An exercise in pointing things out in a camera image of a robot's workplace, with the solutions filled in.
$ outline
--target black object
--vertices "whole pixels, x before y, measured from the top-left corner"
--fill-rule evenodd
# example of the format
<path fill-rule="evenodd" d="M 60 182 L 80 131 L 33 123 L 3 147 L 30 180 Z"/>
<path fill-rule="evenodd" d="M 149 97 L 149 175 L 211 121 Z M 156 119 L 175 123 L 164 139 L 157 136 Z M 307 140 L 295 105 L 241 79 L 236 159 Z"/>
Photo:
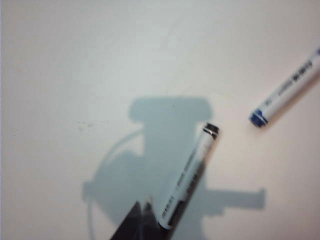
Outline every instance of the black object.
<path fill-rule="evenodd" d="M 139 202 L 135 202 L 123 222 L 110 240 L 163 240 L 156 217 L 150 202 L 146 202 L 143 210 Z"/>

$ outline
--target marker end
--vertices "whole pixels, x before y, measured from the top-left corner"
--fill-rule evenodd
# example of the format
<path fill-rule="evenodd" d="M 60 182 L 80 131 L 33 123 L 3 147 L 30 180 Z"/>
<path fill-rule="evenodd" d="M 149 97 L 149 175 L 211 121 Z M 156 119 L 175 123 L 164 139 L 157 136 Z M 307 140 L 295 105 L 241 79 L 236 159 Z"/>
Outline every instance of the marker end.
<path fill-rule="evenodd" d="M 257 126 L 258 128 L 261 128 L 262 126 L 266 125 L 257 115 L 254 113 L 250 117 L 250 121 L 253 125 Z"/>

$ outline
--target marker cap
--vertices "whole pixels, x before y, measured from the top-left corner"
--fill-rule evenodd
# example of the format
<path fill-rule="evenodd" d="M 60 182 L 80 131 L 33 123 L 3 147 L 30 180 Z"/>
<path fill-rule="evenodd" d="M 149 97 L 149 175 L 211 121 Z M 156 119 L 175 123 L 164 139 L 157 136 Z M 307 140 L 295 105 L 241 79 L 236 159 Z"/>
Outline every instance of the marker cap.
<path fill-rule="evenodd" d="M 215 125 L 210 124 L 210 123 L 207 123 L 203 130 L 205 132 L 209 133 L 213 137 L 213 139 L 216 139 L 217 135 L 219 134 L 219 128 Z"/>

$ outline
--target marker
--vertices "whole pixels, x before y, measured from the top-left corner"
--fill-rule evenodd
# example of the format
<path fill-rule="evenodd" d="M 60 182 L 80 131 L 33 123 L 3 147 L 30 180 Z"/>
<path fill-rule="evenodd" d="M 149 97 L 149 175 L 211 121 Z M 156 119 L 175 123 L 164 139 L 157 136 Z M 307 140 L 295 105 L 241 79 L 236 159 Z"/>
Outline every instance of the marker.
<path fill-rule="evenodd" d="M 268 121 L 300 92 L 320 72 L 320 48 L 275 90 L 249 118 L 257 127 L 268 124 Z"/>
<path fill-rule="evenodd" d="M 204 169 L 206 157 L 218 136 L 219 128 L 207 123 L 193 149 L 167 204 L 159 218 L 159 224 L 166 230 L 174 226 L 182 214 L 200 173 Z"/>

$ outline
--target marker barrel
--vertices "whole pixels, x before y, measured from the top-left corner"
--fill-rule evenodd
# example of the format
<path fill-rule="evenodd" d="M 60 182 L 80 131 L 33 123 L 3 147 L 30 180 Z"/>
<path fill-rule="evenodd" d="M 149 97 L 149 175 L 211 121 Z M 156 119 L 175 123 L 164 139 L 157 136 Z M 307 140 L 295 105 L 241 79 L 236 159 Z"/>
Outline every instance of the marker barrel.
<path fill-rule="evenodd" d="M 299 93 L 320 72 L 318 49 L 289 79 L 275 90 L 250 116 L 251 122 L 261 128 Z"/>
<path fill-rule="evenodd" d="M 206 157 L 218 136 L 218 132 L 219 128 L 209 123 L 203 128 L 196 146 L 159 218 L 159 224 L 164 229 L 170 230 L 182 214 L 185 203 L 205 166 Z"/>

